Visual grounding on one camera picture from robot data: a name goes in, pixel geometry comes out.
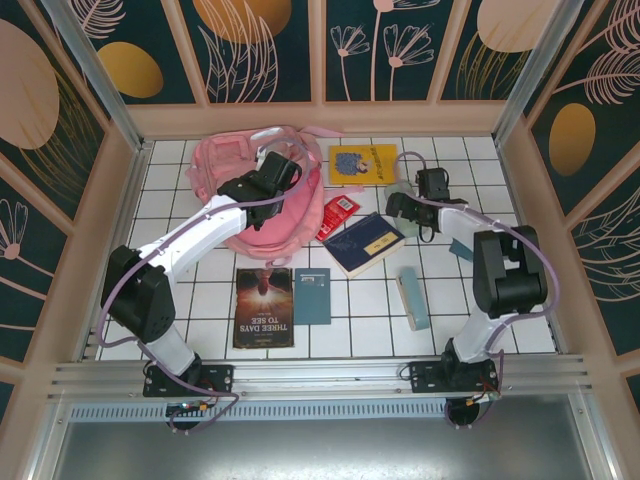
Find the dark blue book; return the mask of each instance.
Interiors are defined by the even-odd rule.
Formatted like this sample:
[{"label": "dark blue book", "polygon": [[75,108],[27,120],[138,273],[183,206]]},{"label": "dark blue book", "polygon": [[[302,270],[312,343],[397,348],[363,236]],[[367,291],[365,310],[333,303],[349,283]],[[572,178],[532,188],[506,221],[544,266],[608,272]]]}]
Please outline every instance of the dark blue book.
[{"label": "dark blue book", "polygon": [[293,323],[329,325],[331,323],[331,270],[296,268],[293,289]]},{"label": "dark blue book", "polygon": [[372,213],[324,242],[347,278],[360,275],[404,245],[404,235]]}]

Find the book cover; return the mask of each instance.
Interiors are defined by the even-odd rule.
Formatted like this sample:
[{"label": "book cover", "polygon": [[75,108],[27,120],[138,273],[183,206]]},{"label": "book cover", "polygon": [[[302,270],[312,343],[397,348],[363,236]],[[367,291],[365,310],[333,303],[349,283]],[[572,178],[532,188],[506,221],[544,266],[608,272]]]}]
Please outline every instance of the book cover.
[{"label": "book cover", "polygon": [[289,268],[239,268],[233,348],[293,346],[293,289]]},{"label": "book cover", "polygon": [[316,240],[324,242],[347,218],[360,210],[360,205],[346,195],[334,198],[324,206],[324,217]]},{"label": "book cover", "polygon": [[296,268],[293,318],[296,325],[331,324],[331,270]]},{"label": "book cover", "polygon": [[395,145],[334,145],[329,147],[332,185],[388,185],[396,181]]},{"label": "book cover", "polygon": [[404,245],[402,233],[372,213],[324,242],[348,278],[353,278]]}]

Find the pink backpack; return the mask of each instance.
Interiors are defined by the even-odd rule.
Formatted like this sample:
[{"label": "pink backpack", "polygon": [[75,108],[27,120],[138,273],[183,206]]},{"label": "pink backpack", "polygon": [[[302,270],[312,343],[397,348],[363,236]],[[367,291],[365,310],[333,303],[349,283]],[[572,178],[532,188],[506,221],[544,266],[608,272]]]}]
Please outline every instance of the pink backpack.
[{"label": "pink backpack", "polygon": [[[296,131],[292,127],[221,133],[205,138],[196,147],[187,176],[191,188],[203,204],[215,195],[217,187],[226,181],[255,169],[258,148],[275,138],[298,140],[309,150],[311,172],[307,185],[285,199],[282,212],[267,221],[260,231],[253,227],[227,240],[232,250],[251,258],[266,260],[273,266],[276,259],[286,264],[291,256],[309,243],[320,230],[324,215],[324,186],[320,169],[322,153],[313,133],[340,136],[328,130],[308,128]],[[269,147],[305,166],[305,154],[290,143],[275,143]]]}]

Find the metal base plate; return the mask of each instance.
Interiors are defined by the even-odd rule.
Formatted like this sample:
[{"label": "metal base plate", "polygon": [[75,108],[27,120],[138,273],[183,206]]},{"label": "metal base plate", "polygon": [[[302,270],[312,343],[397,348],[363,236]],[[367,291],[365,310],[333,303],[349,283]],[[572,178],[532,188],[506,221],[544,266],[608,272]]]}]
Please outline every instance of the metal base plate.
[{"label": "metal base plate", "polygon": [[409,363],[409,378],[413,393],[471,393],[483,391],[483,380],[498,389],[496,367],[491,360],[482,363],[462,364],[464,374],[454,382],[445,381],[441,361]]},{"label": "metal base plate", "polygon": [[[231,392],[233,387],[233,365],[203,365],[198,386],[210,388],[209,382],[217,392]],[[199,395],[178,385],[156,366],[147,368],[142,395],[152,398],[206,397],[206,395]]]}]

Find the red package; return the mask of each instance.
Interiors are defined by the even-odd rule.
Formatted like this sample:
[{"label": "red package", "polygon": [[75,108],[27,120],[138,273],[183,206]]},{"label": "red package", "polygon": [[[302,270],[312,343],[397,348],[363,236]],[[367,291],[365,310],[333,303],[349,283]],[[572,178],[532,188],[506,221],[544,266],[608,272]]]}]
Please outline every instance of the red package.
[{"label": "red package", "polygon": [[324,218],[316,240],[324,242],[347,218],[360,210],[360,205],[346,195],[334,198],[324,206]]}]

